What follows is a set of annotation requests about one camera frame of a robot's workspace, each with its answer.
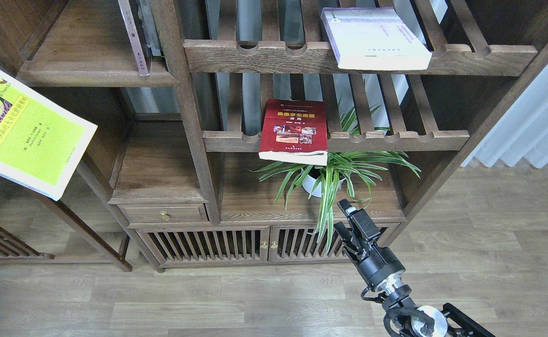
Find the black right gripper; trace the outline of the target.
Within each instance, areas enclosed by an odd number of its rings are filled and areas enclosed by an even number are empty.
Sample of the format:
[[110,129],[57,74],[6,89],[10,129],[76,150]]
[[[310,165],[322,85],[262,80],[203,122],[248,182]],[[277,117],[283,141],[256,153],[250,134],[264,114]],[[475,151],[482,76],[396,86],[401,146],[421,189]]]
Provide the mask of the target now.
[[346,255],[370,290],[394,293],[404,285],[404,266],[389,248],[377,245],[381,232],[365,210],[357,210],[347,199],[336,204],[351,225],[349,230],[342,222],[334,224]]

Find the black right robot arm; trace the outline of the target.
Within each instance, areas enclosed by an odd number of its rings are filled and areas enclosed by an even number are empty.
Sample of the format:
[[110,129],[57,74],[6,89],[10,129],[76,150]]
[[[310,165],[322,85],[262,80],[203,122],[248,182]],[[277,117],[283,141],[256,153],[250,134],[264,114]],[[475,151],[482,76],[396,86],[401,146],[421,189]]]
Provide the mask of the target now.
[[402,281],[405,267],[390,248],[377,245],[381,232],[370,216],[347,200],[337,204],[351,224],[350,230],[341,222],[334,227],[344,252],[366,283],[361,298],[381,304],[386,312],[383,324],[391,337],[493,335],[450,303],[445,303],[440,311],[432,306],[417,306],[410,297],[410,286]]

